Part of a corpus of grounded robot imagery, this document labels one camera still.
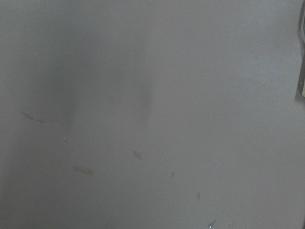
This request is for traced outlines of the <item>silver kitchen scale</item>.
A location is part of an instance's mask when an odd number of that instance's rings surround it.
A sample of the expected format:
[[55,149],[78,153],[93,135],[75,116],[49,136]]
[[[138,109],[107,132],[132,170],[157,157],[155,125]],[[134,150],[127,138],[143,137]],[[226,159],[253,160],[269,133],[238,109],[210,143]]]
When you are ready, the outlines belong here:
[[298,102],[305,102],[305,1],[302,1],[298,27],[297,27],[297,35],[300,42],[301,49],[301,68],[299,73],[299,78],[297,82],[297,88],[295,93],[295,100]]

